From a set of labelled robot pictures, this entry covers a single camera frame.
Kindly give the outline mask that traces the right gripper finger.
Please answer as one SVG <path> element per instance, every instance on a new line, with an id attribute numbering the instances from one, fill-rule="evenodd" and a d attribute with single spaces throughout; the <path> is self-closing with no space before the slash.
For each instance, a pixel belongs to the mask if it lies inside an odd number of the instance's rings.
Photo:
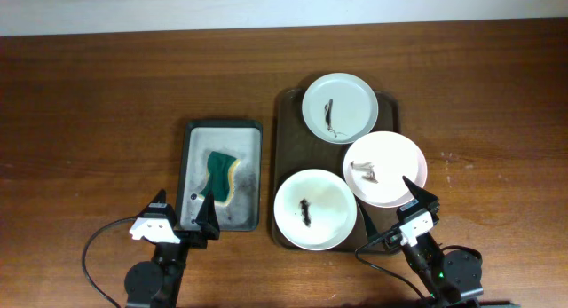
<path id="1" fill-rule="evenodd" d="M 433 193 L 426 191 L 425 189 L 419 187 L 412 180 L 403 176 L 403 181 L 408 188 L 411 195 L 424 207 L 428 208 L 431 204 L 437 202 L 437 196 Z"/>
<path id="2" fill-rule="evenodd" d="M 357 201 L 359 211 L 363 217 L 363 222 L 365 226 L 367 241 L 371 242 L 374 241 L 380 234 L 378 233 L 371 217 L 368 215 L 365 207 L 363 206 L 361 201 Z"/>

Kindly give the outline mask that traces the green and yellow sponge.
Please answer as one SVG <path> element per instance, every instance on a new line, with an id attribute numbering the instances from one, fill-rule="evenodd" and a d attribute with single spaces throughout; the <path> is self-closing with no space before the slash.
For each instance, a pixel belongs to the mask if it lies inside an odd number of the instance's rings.
<path id="1" fill-rule="evenodd" d="M 229 154 L 213 151 L 206 162 L 206 184 L 199 192 L 205 199 L 210 193 L 216 204 L 228 206 L 235 194 L 234 175 L 241 160 Z"/>

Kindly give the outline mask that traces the white plate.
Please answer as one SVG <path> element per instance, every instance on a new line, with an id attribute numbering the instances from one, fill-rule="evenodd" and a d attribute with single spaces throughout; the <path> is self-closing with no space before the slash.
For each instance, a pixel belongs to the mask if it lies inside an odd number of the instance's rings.
<path id="1" fill-rule="evenodd" d="M 351 189 L 336 174 L 301 170 L 278 188 L 274 218 L 283 236 L 300 249 L 332 249 L 351 234 L 358 208 Z"/>

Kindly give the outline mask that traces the pink plate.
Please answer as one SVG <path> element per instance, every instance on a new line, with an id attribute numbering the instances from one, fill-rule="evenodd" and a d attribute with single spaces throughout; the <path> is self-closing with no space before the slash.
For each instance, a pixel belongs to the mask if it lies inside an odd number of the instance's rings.
<path id="1" fill-rule="evenodd" d="M 363 202 L 396 208 L 414 197 L 404 180 L 425 187 L 428 165 L 411 139 L 390 131 L 376 131 L 357 139 L 343 158 L 343 177 Z"/>

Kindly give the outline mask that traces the grey-white plate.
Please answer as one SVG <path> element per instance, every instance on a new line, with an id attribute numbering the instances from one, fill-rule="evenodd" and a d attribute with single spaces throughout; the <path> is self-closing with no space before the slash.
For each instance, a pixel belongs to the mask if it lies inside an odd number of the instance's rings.
<path id="1" fill-rule="evenodd" d="M 368 134 L 378 115 L 378 99 L 372 88 L 346 73 L 318 78 L 302 100 L 306 126 L 317 138 L 331 144 L 350 144 Z"/>

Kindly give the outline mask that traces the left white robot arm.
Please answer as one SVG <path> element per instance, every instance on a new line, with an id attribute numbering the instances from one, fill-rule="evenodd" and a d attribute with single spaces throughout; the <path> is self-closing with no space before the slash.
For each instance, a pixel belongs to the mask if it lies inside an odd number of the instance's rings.
<path id="1" fill-rule="evenodd" d="M 174 307 L 190 249 L 205 249 L 220 235 L 214 195 L 207 193 L 195 219 L 196 231 L 177 230 L 178 217 L 162 189 L 137 216 L 130 229 L 134 240 L 154 245 L 151 260 L 133 265 L 124 279 L 128 307 Z"/>

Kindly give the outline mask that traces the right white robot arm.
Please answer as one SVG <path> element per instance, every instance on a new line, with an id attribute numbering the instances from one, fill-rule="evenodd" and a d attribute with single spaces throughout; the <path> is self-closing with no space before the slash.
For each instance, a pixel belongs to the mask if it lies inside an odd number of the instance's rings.
<path id="1" fill-rule="evenodd" d="M 439 199 L 407 177 L 402 178 L 414 197 L 397 209 L 398 222 L 390 230 L 375 233 L 367 244 L 355 250 L 363 264 L 403 281 L 420 297 L 422 307 L 479 307 L 483 257 L 475 249 L 459 245 L 441 247 L 430 234 L 438 223 Z M 360 253 L 381 244 L 384 252 L 402 252 L 412 271 L 429 291 L 424 296 L 408 279 L 360 257 Z"/>

